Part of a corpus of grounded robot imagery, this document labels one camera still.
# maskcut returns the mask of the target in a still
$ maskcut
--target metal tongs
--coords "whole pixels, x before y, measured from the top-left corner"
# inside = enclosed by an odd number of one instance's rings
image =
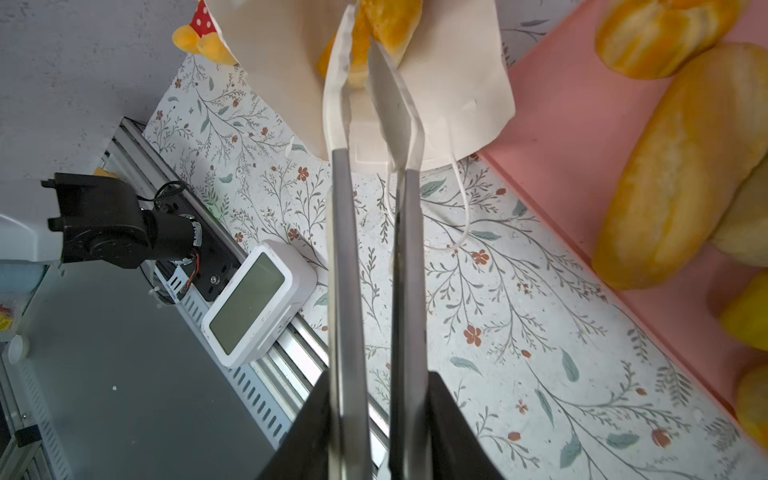
[[[356,11],[355,5],[344,11],[323,92],[323,129],[332,170],[326,206],[329,373],[318,379],[283,446],[260,478],[373,478],[348,142],[346,79]],[[501,479],[440,375],[427,370],[424,226],[419,191],[424,128],[405,82],[384,47],[374,40],[368,70],[367,87],[397,174],[389,470],[397,479]]]

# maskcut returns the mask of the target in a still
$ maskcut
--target beige paper bag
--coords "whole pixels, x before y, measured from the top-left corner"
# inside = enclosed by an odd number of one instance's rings
[[[222,39],[247,73],[248,85],[309,152],[324,160],[323,79],[316,64],[347,3],[207,0]],[[422,170],[484,147],[515,114],[492,0],[425,0],[399,71],[424,124]],[[382,174],[389,153],[369,93],[352,90],[350,104],[352,169]]]

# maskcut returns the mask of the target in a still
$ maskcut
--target gray wall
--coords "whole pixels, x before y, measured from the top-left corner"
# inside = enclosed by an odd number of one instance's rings
[[[2,0],[0,181],[91,173],[120,119],[147,121],[195,0]]]

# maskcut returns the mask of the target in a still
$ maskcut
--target pink tray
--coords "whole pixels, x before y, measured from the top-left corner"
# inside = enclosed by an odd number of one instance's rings
[[[586,0],[509,69],[517,113],[480,155],[590,263],[624,165],[669,79],[638,81],[594,53],[604,0]],[[728,41],[768,46],[768,2],[752,1]],[[756,272],[712,246],[670,282],[618,296],[657,344],[730,412],[742,371],[768,354],[730,338],[717,314]]]

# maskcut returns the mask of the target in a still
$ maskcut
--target floral tablecloth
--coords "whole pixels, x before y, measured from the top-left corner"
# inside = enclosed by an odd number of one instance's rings
[[[573,8],[500,0],[514,63]],[[144,136],[246,250],[294,245],[318,273],[301,314],[326,338],[329,166],[238,67],[189,56]],[[472,226],[426,255],[429,367],[507,478],[768,478],[768,461],[477,157],[461,162]],[[369,390],[389,408],[392,225],[384,179],[353,175]],[[453,172],[422,175],[425,238],[451,245]]]

